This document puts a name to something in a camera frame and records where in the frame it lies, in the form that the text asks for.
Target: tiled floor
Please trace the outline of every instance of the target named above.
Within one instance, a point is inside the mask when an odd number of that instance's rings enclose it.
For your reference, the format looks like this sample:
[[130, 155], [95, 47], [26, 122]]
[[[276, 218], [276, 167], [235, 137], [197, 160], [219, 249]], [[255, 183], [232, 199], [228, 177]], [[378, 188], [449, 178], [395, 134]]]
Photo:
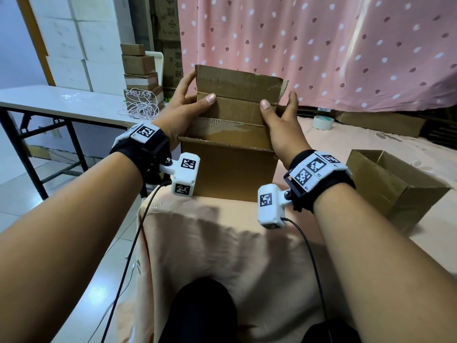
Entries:
[[[35, 187], [33, 186], [28, 174], [22, 163], [18, 159], [13, 147], [8, 139], [4, 136], [0, 127], [0, 233], [7, 229], [21, 215], [42, 202]], [[37, 169], [40, 178], [45, 178], [68, 164], [48, 161], [43, 159], [32, 159], [32, 163]], [[49, 194], [59, 190], [75, 177], [60, 175], [59, 177], [45, 184]], [[92, 281], [87, 287], [83, 297], [79, 300], [76, 308], [63, 325], [53, 343], [60, 342], [81, 342], [86, 343], [94, 333], [95, 328], [102, 319], [108, 306], [114, 300], [119, 287], [123, 270], [125, 267], [126, 256], [132, 247], [133, 238], [136, 232], [136, 214], [141, 204], [138, 196], [129, 213], [125, 217], [116, 237], [111, 242], [109, 249], [106, 251], [100, 266], [95, 272]], [[134, 292], [136, 287], [136, 269], [129, 271], [124, 282], [123, 288], [126, 287], [130, 274], [132, 280], [121, 296], [119, 302], [127, 299]], [[105, 330], [107, 317], [101, 323], [90, 342], [100, 342]], [[108, 336], [107, 343], [117, 342], [116, 340], [116, 318], [113, 318]]]

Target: black metal frame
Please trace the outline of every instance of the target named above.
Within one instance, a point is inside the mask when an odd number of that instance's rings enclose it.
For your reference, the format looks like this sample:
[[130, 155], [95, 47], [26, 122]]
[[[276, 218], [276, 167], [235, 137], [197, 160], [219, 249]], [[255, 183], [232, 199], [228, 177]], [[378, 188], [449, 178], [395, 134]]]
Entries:
[[[8, 111], [14, 111], [14, 112], [19, 112], [23, 113], [25, 118], [23, 119], [23, 123], [21, 123], [20, 130], [17, 129], [13, 118], [11, 115], [8, 113]], [[33, 115], [38, 115], [38, 116], [45, 116], [48, 118], [52, 118], [54, 120], [54, 123], [49, 126], [45, 127], [40, 127], [36, 130], [28, 131], [27, 125], [28, 122], [31, 119], [31, 116]], [[17, 155], [20, 158], [20, 161], [26, 168], [27, 173], [30, 176], [30, 179], [37, 189], [38, 193], [40, 194], [41, 198], [45, 200], [46, 198], [49, 197], [48, 193], [46, 192], [46, 189], [44, 188], [44, 183], [47, 183], [48, 181], [62, 175], [70, 175], [70, 176], [80, 176], [81, 172], [76, 172], [72, 171], [74, 167], [81, 166], [83, 168], [83, 171], [86, 172], [89, 167], [87, 165], [87, 162], [85, 160], [84, 154], [82, 152], [81, 146], [79, 144], [75, 128], [73, 127], [72, 122], [82, 122], [85, 124], [93, 124], [93, 125], [100, 125], [100, 126], [107, 126], [107, 127], [114, 127], [114, 128], [119, 128], [126, 130], [127, 128], [125, 126], [121, 125], [113, 125], [113, 124], [108, 124], [108, 123], [103, 123], [103, 122], [98, 122], [98, 121], [89, 121], [89, 120], [83, 120], [83, 119], [77, 119], [77, 118], [72, 118], [72, 117], [67, 117], [67, 116], [59, 116], [59, 115], [52, 115], [52, 114], [46, 114], [46, 113], [41, 113], [41, 112], [34, 112], [34, 111], [27, 111], [27, 110], [22, 110], [22, 109], [17, 109], [17, 108], [6, 108], [6, 107], [1, 107], [0, 106], [0, 123], [3, 126], [3, 129], [5, 130], [8, 138], [10, 139], [11, 144], [13, 145]], [[73, 143], [73, 146], [75, 148], [76, 154], [78, 156], [77, 162], [74, 164], [71, 164], [68, 167], [65, 167], [63, 170], [60, 170], [52, 175], [50, 175], [47, 178], [40, 179], [38, 177], [37, 172], [35, 171], [35, 168], [33, 167], [29, 156], [30, 153], [27, 149], [27, 145], [24, 141], [25, 138], [31, 137], [38, 135], [40, 133], [48, 132], [51, 130], [54, 130], [59, 127], [67, 127], [68, 133], [70, 134], [71, 141]], [[146, 190], [146, 186], [143, 185], [143, 188], [141, 189], [141, 197], [147, 197], [148, 193]]]

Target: white rope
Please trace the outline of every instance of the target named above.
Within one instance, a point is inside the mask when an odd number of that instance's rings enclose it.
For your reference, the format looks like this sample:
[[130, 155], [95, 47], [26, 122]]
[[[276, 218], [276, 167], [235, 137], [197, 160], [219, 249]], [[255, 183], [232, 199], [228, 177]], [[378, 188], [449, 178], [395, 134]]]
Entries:
[[134, 88], [127, 90], [125, 95], [127, 101], [119, 114], [127, 112], [132, 118], [149, 121], [157, 118], [160, 101], [157, 100], [157, 96], [152, 91]]

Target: pink curtain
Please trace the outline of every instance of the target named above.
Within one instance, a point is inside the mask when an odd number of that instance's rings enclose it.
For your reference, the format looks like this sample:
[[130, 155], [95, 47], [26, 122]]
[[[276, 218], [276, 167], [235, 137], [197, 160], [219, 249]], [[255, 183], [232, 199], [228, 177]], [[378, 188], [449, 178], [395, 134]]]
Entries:
[[300, 105], [343, 111], [457, 103], [457, 0], [178, 2], [184, 72], [276, 75]]

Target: black pants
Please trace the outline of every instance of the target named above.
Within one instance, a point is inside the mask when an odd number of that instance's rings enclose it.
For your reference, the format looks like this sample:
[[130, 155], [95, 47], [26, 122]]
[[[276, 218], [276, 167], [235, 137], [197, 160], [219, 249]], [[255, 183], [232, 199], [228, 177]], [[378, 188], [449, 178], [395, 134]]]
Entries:
[[[159, 343], [235, 343], [238, 316], [227, 289], [210, 278], [187, 284], [174, 298]], [[313, 325], [302, 343], [359, 343], [357, 331], [339, 319]]]

